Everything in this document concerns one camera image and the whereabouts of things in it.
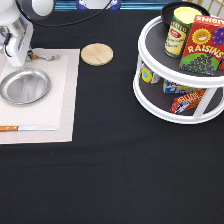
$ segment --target raisins box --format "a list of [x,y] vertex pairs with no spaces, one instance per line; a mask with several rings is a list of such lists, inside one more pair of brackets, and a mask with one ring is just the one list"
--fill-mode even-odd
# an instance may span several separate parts
[[214,75],[224,55],[224,20],[195,16],[179,69]]

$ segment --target food can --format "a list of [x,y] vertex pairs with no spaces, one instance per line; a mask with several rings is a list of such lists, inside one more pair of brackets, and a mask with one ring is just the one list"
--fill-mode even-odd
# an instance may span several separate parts
[[157,83],[160,80],[160,76],[157,75],[152,69],[147,67],[144,63],[142,65],[142,79],[147,83]]
[[173,58],[182,57],[196,15],[201,15],[201,13],[191,7],[180,7],[174,10],[165,43],[165,53],[168,56]]

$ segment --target wooden coaster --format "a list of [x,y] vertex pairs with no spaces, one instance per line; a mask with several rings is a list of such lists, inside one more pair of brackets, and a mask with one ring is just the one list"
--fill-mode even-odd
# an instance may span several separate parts
[[105,65],[113,58],[113,50],[105,44],[90,44],[82,49],[81,57],[90,65]]

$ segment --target red box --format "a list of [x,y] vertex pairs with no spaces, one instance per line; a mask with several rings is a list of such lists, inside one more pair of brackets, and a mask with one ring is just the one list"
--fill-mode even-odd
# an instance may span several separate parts
[[173,114],[177,114],[185,110],[189,110],[193,107],[196,107],[200,103],[204,94],[205,94],[205,89],[201,89],[196,92],[178,97],[173,101],[173,105],[170,111]]
[[224,55],[224,19],[195,16],[179,68],[214,75]]

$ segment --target metal bowl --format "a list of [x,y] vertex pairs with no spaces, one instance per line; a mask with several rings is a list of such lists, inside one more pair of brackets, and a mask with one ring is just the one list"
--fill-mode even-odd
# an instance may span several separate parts
[[0,84],[0,95],[12,104],[27,104],[43,97],[50,88],[47,74],[26,68],[8,75]]

